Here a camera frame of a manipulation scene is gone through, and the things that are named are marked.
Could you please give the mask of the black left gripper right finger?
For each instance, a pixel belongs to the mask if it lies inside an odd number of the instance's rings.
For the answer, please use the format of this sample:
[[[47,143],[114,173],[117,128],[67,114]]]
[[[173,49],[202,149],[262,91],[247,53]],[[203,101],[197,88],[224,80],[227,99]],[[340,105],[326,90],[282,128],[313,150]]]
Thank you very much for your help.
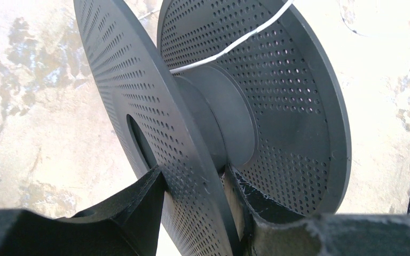
[[[224,188],[243,255],[410,255],[410,215],[294,213],[227,166]]]

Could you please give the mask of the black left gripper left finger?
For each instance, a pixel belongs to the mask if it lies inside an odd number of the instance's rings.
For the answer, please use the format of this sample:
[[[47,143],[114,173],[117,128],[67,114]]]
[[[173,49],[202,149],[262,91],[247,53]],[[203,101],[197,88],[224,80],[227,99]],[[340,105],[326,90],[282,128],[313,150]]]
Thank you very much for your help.
[[[0,255],[156,255],[164,192],[155,167],[70,218],[0,210]]]

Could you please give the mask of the black perforated cable spool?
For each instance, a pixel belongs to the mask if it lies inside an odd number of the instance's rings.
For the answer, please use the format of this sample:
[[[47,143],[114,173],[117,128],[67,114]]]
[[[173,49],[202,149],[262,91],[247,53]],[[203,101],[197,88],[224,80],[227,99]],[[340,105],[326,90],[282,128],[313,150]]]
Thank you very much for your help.
[[[163,1],[157,40],[125,1],[74,1],[86,59],[138,178],[158,167],[182,255],[319,255],[308,228],[349,183],[351,136],[328,56],[285,1]]]

